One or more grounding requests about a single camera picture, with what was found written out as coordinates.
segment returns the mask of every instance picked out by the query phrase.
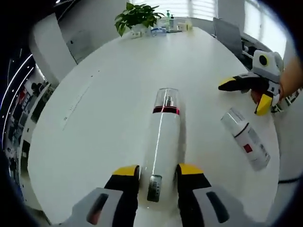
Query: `white spray can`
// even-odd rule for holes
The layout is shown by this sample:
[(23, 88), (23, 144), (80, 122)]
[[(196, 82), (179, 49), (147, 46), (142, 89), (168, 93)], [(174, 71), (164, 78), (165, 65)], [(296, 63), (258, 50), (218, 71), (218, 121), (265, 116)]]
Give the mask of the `white spray can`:
[(178, 90), (158, 91), (144, 164), (141, 168), (139, 204), (155, 210), (176, 206), (175, 172), (180, 134)]
[(265, 168), (270, 156), (250, 123), (234, 108), (221, 121), (243, 149), (253, 169), (258, 171)]

